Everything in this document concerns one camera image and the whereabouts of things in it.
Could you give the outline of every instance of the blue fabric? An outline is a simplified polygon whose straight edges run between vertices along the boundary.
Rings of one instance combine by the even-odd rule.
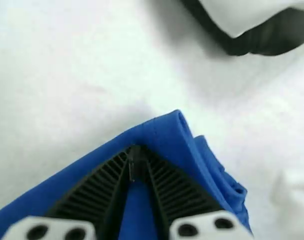
[[[44,215],[93,168],[133,144],[147,145],[184,169],[250,230],[244,206],[246,189],[224,171],[203,136],[193,138],[183,114],[176,110],[125,131],[1,209],[0,238],[20,219]],[[142,183],[130,185],[119,239],[157,239],[147,189]]]

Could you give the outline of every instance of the white surface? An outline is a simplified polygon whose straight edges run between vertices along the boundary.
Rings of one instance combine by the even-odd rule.
[[[274,185],[272,199],[287,235],[304,239],[304,168],[285,170]]]
[[[219,219],[230,221],[232,228],[217,228],[215,222]],[[182,225],[192,225],[198,234],[193,237],[181,236],[179,228]],[[227,211],[215,211],[206,214],[187,216],[176,219],[170,227],[170,240],[252,240],[252,234],[237,219]]]
[[[248,188],[256,239],[282,240],[269,194],[304,166],[304,45],[228,57],[176,0],[0,1],[0,208],[174,109]]]
[[[48,217],[28,216],[12,225],[2,240],[28,240],[29,232],[38,226],[46,226],[48,230],[41,240],[64,240],[65,236],[75,229],[85,232],[83,240],[96,240],[93,224],[88,221],[66,220]]]
[[[287,8],[304,10],[304,0],[200,0],[213,21],[232,38]]]

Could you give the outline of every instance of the white fabric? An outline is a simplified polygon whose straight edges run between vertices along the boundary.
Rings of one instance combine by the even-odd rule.
[[[200,0],[213,21],[232,38],[287,8],[304,10],[304,0]]]
[[[283,240],[269,194],[304,165],[304,45],[228,57],[176,0],[0,1],[0,208],[174,109],[248,188],[256,239]]]

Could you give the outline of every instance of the white plastic piece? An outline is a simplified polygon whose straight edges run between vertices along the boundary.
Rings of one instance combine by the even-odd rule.
[[[284,171],[274,186],[272,200],[279,222],[292,239],[304,238],[304,169]]]
[[[212,20],[232,38],[289,8],[304,10],[304,0],[200,0]]]
[[[28,234],[39,226],[47,227],[47,231],[41,238],[28,238]],[[84,231],[84,237],[75,236],[79,231]],[[66,237],[68,234],[74,234],[70,238]],[[94,226],[87,221],[58,219],[38,216],[28,216],[23,220],[13,224],[2,240],[68,240],[68,239],[81,239],[81,240],[96,240]]]
[[[227,221],[229,228],[218,228],[219,222]],[[197,234],[183,236],[180,234],[182,226],[191,225]],[[176,219],[170,227],[170,240],[252,240],[251,233],[238,221],[235,215],[227,211],[215,211],[206,214],[182,217]]]

